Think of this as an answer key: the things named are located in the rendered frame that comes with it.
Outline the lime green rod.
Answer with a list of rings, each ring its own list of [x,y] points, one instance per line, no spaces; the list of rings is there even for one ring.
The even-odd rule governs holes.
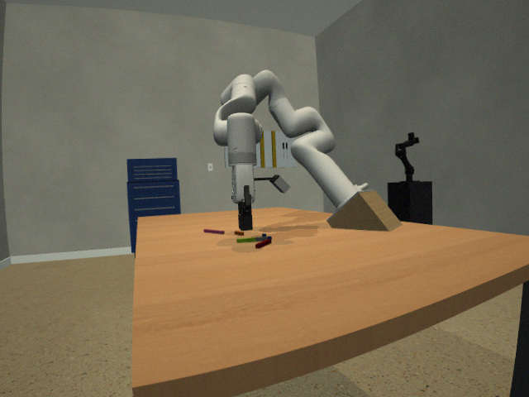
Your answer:
[[[236,242],[237,242],[237,243],[242,243],[242,242],[255,242],[255,237],[250,237],[250,238],[239,238],[239,239],[236,239]]]

